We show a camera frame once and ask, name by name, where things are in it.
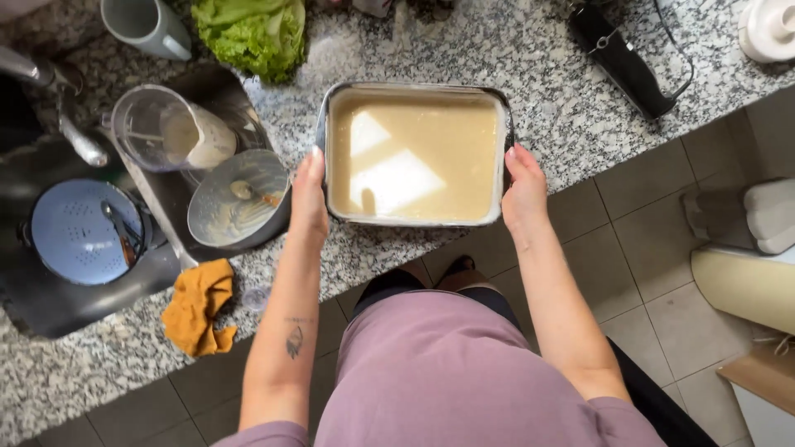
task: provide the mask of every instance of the kitchen counter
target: kitchen counter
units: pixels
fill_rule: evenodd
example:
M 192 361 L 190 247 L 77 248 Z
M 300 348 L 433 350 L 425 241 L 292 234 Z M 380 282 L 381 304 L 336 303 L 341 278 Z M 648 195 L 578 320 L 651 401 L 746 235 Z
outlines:
M 387 20 L 311 10 L 307 60 L 293 83 L 265 86 L 242 76 L 241 81 L 290 169 L 314 141 L 320 102 L 339 81 L 498 87 L 510 99 L 518 141 L 533 149 L 549 191 L 556 192 L 795 82 L 788 65 L 760 66 L 740 51 L 736 22 L 742 2 L 666 4 L 674 34 L 694 59 L 696 78 L 659 124 L 642 120 L 576 48 L 558 3 L 540 0 L 471 0 L 446 22 L 417 20 L 419 13 L 405 2 L 398 2 Z M 178 2 L 177 9 L 184 14 L 186 5 Z M 653 4 L 638 1 L 624 8 L 622 32 L 653 66 L 661 86 L 673 90 L 686 71 Z M 213 61 L 198 42 L 194 51 L 196 60 L 178 63 L 143 56 L 106 33 L 93 37 L 65 57 L 89 78 L 91 92 L 83 99 L 82 116 L 89 120 L 109 111 L 136 84 L 162 82 Z M 42 120 L 52 120 L 48 98 L 31 94 Z M 322 253 L 320 300 L 466 232 L 332 220 Z M 272 282 L 282 244 L 283 238 L 277 239 L 231 260 L 238 290 Z M 170 294 L 166 290 L 142 299 L 55 341 L 25 338 L 0 313 L 0 375 L 6 378 L 0 391 L 0 446 L 15 445 L 191 363 L 162 335 L 159 316 Z M 257 316 L 237 299 L 219 325 L 238 325 L 239 340 L 254 332 Z

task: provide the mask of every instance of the power cord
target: power cord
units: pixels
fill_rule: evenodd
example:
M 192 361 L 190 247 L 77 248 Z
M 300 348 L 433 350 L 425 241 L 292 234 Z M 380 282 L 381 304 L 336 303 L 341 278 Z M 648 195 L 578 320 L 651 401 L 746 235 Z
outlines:
M 671 33 L 671 29 L 668 27 L 668 23 L 665 22 L 665 17 L 663 17 L 662 15 L 662 8 L 660 8 L 660 0 L 654 0 L 654 8 L 657 10 L 657 15 L 660 16 L 660 24 L 662 25 L 662 28 L 665 30 L 665 33 L 668 34 L 668 39 L 671 40 L 671 44 L 675 49 L 677 49 L 677 51 L 682 56 L 682 58 L 684 58 L 688 62 L 688 65 L 690 65 L 690 78 L 687 80 L 687 82 L 684 83 L 683 86 L 679 87 L 679 90 L 676 90 L 671 96 L 673 99 L 676 99 L 679 97 L 679 95 L 682 94 L 682 92 L 684 92 L 685 89 L 687 89 L 687 87 L 690 87 L 690 84 L 693 82 L 693 77 L 696 74 L 696 66 L 693 65 L 693 61 L 690 58 L 690 56 L 688 56 L 687 53 L 684 52 L 682 47 L 679 46 L 677 40 L 673 38 L 673 33 Z

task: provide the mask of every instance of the green lettuce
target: green lettuce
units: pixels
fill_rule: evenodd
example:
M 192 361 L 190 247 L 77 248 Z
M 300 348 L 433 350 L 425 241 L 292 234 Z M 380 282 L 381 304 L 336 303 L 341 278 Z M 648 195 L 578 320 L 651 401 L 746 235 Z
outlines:
M 263 81 L 287 80 L 304 58 L 304 0 L 199 0 L 191 14 L 219 60 Z

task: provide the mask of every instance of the orange dish towel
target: orange dish towel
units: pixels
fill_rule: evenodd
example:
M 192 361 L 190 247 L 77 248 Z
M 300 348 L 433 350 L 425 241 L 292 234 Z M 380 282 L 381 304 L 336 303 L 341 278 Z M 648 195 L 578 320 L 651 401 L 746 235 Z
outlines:
M 219 331 L 212 319 L 232 297 L 232 266 L 226 259 L 203 262 L 180 274 L 174 282 L 171 303 L 160 319 L 165 336 L 189 356 L 229 352 L 237 326 Z

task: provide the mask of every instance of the kitchen sink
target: kitchen sink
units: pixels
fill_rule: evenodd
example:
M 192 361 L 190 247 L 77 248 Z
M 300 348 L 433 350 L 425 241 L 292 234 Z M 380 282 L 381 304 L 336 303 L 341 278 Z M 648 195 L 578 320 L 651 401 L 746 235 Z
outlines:
M 61 135 L 0 154 L 0 301 L 25 333 L 47 338 L 66 335 L 166 289 L 180 273 L 159 228 L 153 232 L 153 241 L 161 241 L 158 248 L 144 253 L 122 277 L 99 286 L 76 285 L 54 274 L 25 243 L 22 228 L 33 205 L 55 183 L 93 178 L 138 194 L 106 135 L 101 130 L 87 134 L 111 156 L 106 166 L 89 166 Z
M 238 152 L 246 149 L 272 150 L 240 81 L 225 68 L 203 66 L 165 86 L 232 123 L 231 127 L 238 136 Z M 246 251 L 204 246 L 188 230 L 188 206 L 205 172 L 153 173 L 139 168 L 127 157 L 124 157 L 124 163 L 183 269 Z

